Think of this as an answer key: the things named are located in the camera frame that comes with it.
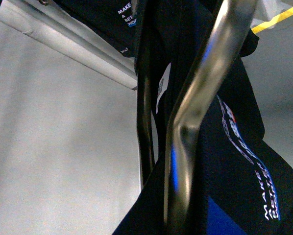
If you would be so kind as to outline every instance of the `black garment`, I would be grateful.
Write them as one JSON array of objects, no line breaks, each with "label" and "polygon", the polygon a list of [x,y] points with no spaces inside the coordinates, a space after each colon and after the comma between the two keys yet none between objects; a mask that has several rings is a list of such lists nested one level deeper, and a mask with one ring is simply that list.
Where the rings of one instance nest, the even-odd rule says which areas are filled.
[{"label": "black garment", "polygon": [[136,19],[130,0],[54,0],[125,57],[134,56]]},{"label": "black garment", "polygon": [[[148,2],[138,5],[138,33],[143,37],[146,31],[152,32],[157,45],[153,50],[162,51],[165,58],[154,57],[155,65],[151,65],[159,68],[151,75],[152,95],[157,95],[161,77],[156,74],[165,70],[160,64],[165,67],[171,62],[165,101],[159,108],[162,112],[155,115],[156,122],[161,123],[157,128],[164,133],[191,63],[211,26],[212,14],[198,0]],[[225,226],[233,235],[293,234],[293,169],[262,140],[263,136],[260,112],[238,57],[201,125],[193,234],[228,234],[222,227],[225,221],[230,222]],[[164,166],[161,148],[150,179],[114,235],[163,233]],[[212,217],[215,207],[219,213]]]}]

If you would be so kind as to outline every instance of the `yellow stripe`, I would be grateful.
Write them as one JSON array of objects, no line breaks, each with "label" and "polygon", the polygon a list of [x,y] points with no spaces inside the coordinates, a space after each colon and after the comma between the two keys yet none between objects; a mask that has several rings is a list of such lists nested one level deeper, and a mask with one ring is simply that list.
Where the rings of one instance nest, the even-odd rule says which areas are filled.
[{"label": "yellow stripe", "polygon": [[269,22],[263,22],[259,24],[258,26],[255,26],[252,28],[252,31],[254,33],[261,32],[264,29],[267,29],[269,27],[272,27],[273,25],[277,24],[278,22],[283,21],[284,19],[287,19],[288,17],[293,16],[293,7],[290,8],[287,11],[284,11],[283,13],[280,13],[279,15],[273,17],[273,19]]}]

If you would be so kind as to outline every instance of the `curved metal rod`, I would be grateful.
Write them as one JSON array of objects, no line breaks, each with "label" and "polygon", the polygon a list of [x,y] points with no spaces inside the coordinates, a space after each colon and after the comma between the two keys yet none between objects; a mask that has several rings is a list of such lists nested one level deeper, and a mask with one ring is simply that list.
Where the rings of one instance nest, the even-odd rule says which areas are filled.
[{"label": "curved metal rod", "polygon": [[137,134],[140,151],[141,188],[146,184],[154,167],[154,152],[151,126],[150,95],[150,32],[141,38],[141,54],[138,61],[138,93],[137,93]]},{"label": "curved metal rod", "polygon": [[167,234],[188,234],[192,217],[195,147],[201,122],[237,57],[257,0],[224,0],[173,109],[166,141],[164,222]]}]

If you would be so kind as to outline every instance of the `chrome pipe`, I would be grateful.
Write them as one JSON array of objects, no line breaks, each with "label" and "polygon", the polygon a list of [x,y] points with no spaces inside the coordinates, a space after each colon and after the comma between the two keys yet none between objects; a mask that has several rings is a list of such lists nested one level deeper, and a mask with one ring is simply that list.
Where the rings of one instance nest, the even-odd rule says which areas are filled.
[{"label": "chrome pipe", "polygon": [[168,124],[165,160],[165,231],[188,234],[192,218],[195,151],[202,120],[236,59],[257,0],[224,0],[207,40],[196,56]]}]

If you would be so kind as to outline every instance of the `gray wall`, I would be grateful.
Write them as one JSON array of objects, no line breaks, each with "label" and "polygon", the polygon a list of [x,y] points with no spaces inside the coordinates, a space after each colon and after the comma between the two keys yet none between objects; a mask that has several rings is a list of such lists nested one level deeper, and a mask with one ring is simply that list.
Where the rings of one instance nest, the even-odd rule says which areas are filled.
[{"label": "gray wall", "polygon": [[140,191],[135,118],[135,91],[0,23],[0,234],[111,234]]}]

